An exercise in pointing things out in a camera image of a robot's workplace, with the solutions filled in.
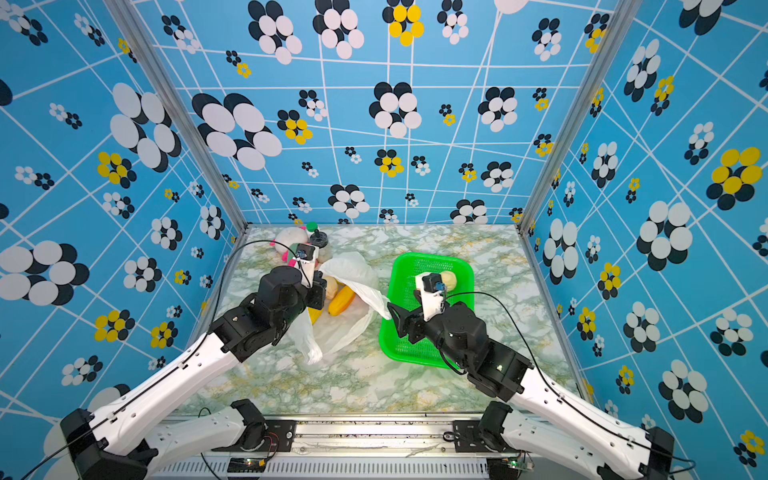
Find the blue wallpaper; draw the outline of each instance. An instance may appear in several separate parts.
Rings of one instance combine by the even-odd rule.
[[[511,222],[616,4],[134,2],[254,223]]]
[[[0,478],[21,478],[62,416],[181,352],[238,233],[100,1],[0,20]]]
[[[766,24],[645,1],[527,232],[594,403],[701,480],[768,468]]]

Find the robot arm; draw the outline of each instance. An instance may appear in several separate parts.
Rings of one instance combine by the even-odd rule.
[[[503,446],[499,444],[503,441],[514,449],[538,453],[589,478],[667,477],[674,450],[671,435],[659,428],[647,432],[596,409],[561,388],[521,353],[488,338],[485,322],[469,307],[445,302],[439,274],[423,273],[416,285],[422,307],[408,311],[388,305],[398,335],[408,336],[411,343],[428,338],[444,357],[466,371],[475,388],[539,415],[561,430],[536,428],[508,404],[492,402],[490,409],[497,409],[496,404],[504,408],[501,414],[496,412],[495,426],[490,419],[485,421],[497,445]]]
[[[169,429],[156,425],[201,386],[283,338],[307,307],[322,309],[326,281],[314,271],[315,248],[302,245],[295,267],[278,266],[259,291],[213,321],[209,331],[136,389],[94,412],[77,409],[61,421],[69,455],[82,480],[139,480],[189,455],[243,444],[264,434],[249,400]]]

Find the marble tabletop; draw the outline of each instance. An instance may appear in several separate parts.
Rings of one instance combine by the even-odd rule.
[[[254,227],[249,240],[272,239],[285,226]],[[334,253],[358,251],[379,274],[386,294],[395,259],[407,252],[435,253],[466,260],[475,271],[475,287],[507,305],[551,377],[576,391],[571,369],[545,309],[514,226],[361,225],[320,226]],[[267,243],[243,249],[220,313],[257,290],[259,279],[280,258]],[[527,354],[504,310],[493,300],[475,298],[475,312],[491,338]],[[489,397],[464,376],[447,369],[396,362],[379,346],[381,317],[352,344],[310,366],[290,339],[268,346],[190,397],[175,412],[197,415],[217,411],[238,399],[251,399],[266,415],[350,412],[482,412]]]

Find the green plastic basket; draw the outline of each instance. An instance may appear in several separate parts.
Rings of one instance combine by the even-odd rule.
[[[416,289],[415,276],[424,272],[440,273],[446,270],[456,275],[456,288],[451,293],[474,291],[475,272],[464,260],[429,253],[404,253],[395,259],[392,266],[392,279],[389,282],[387,297],[397,306],[414,310],[419,307],[419,302],[413,296],[413,290]],[[459,295],[448,299],[450,304],[456,302],[464,302],[469,308],[475,308],[474,295]],[[382,319],[379,344],[390,359],[398,362],[448,368],[442,361],[440,352],[429,339],[411,344],[407,336],[399,338],[392,320]]]

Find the bottle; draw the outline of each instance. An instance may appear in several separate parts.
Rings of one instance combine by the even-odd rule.
[[[328,235],[317,228],[317,223],[310,222],[306,229],[312,232],[310,244],[317,248],[317,261],[325,263],[333,257],[331,246],[328,243]]]

